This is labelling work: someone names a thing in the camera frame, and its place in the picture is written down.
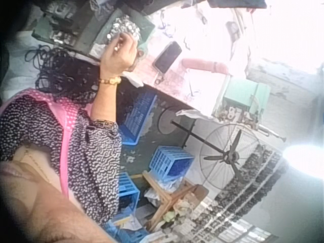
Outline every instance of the cloth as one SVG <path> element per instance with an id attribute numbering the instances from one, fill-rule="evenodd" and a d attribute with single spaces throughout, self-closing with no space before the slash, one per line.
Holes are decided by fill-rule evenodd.
<path id="1" fill-rule="evenodd" d="M 51 166 L 60 175 L 63 127 L 46 101 L 24 95 L 12 101 L 0 117 L 2 161 L 32 143 L 49 149 Z M 68 146 L 68 186 L 85 213 L 100 225 L 118 208 L 119 157 L 122 141 L 116 123 L 92 121 L 84 109 L 76 114 Z"/>

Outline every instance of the fan blade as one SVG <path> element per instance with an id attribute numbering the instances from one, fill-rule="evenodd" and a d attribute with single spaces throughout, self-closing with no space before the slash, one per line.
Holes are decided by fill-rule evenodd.
<path id="1" fill-rule="evenodd" d="M 236 167 L 236 165 L 234 163 L 231 163 L 231 166 L 234 170 L 235 176 L 238 178 L 239 182 L 242 184 L 245 184 L 246 181 L 244 180 L 243 176 L 241 175 L 241 173 L 239 172 L 238 168 Z"/>
<path id="2" fill-rule="evenodd" d="M 230 157 L 234 154 L 235 150 L 236 150 L 236 147 L 238 146 L 238 142 L 239 142 L 239 139 L 241 137 L 241 134 L 242 134 L 242 130 L 240 129 L 239 132 L 237 133 L 235 139 L 234 139 L 234 142 L 229 150 L 229 155 Z"/>
<path id="3" fill-rule="evenodd" d="M 219 156 L 206 156 L 204 157 L 205 160 L 221 160 L 223 159 L 223 156 L 219 155 Z"/>

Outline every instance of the mobile phone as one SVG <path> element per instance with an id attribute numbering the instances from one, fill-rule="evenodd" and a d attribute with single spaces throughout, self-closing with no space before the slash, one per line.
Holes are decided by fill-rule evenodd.
<path id="1" fill-rule="evenodd" d="M 165 50 L 155 60 L 153 65 L 163 74 L 165 74 L 177 57 L 181 54 L 182 49 L 177 42 L 171 42 Z"/>

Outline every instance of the bright light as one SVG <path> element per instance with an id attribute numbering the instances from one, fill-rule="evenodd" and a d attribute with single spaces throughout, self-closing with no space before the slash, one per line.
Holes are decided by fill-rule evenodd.
<path id="1" fill-rule="evenodd" d="M 324 179 L 324 149 L 312 145 L 296 145 L 287 148 L 283 157 L 295 169 Z"/>

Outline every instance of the pink trim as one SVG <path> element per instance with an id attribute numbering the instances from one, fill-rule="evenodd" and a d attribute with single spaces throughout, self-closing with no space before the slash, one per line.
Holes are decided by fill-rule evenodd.
<path id="1" fill-rule="evenodd" d="M 73 104 L 70 100 L 66 98 L 60 99 L 58 102 L 54 102 L 53 96 L 50 94 L 44 94 L 35 89 L 26 89 L 19 92 L 17 95 L 15 95 L 6 103 L 4 103 L 0 107 L 0 115 L 13 100 L 23 95 L 30 95 L 37 101 L 46 101 L 51 112 L 54 114 L 57 121 L 63 127 L 63 138 L 60 154 L 60 183 L 63 195 L 65 195 L 68 198 L 68 148 L 79 106 Z M 86 106 L 86 111 L 89 115 L 91 113 L 91 108 L 92 104 L 88 104 Z"/>
<path id="2" fill-rule="evenodd" d="M 61 155 L 60 155 L 61 190 L 62 190 L 62 194 L 67 198 L 69 198 L 67 159 L 68 159 L 68 148 L 69 148 L 69 141 L 71 135 L 72 135 L 72 130 L 64 129 L 62 146 L 61 146 Z"/>

